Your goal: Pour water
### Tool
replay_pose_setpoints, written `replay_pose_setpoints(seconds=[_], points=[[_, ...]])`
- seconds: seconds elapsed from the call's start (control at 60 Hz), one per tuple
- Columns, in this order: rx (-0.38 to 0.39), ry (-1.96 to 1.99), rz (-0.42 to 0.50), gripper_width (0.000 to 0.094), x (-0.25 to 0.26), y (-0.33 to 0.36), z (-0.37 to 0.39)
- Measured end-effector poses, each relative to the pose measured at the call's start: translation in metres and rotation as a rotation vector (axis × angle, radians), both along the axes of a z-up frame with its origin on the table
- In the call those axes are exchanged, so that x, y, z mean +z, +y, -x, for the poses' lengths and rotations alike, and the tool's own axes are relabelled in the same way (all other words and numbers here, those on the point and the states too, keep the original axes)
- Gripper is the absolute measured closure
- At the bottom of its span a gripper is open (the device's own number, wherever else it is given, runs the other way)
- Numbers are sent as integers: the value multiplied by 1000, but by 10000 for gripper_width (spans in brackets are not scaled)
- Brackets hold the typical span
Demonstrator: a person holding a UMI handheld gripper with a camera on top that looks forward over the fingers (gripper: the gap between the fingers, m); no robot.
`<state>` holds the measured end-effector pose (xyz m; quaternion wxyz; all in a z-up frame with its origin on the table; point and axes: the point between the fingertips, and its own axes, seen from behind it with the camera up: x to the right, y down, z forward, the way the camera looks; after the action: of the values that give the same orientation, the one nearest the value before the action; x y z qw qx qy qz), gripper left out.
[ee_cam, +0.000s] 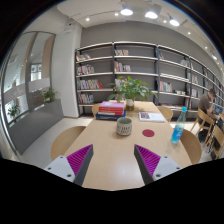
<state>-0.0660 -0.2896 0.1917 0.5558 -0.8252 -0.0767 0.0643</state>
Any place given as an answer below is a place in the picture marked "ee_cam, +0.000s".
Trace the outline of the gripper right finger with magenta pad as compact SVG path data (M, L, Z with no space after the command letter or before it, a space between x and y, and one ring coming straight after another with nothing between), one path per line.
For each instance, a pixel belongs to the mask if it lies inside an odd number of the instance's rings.
M182 169L169 156L159 156L137 144L134 145L134 155L145 185Z

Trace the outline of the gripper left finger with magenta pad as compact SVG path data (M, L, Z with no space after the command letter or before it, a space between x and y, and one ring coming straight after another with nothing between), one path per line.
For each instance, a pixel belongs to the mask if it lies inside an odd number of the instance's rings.
M92 156L93 145L90 144L69 156L59 155L45 168L45 171L81 186Z

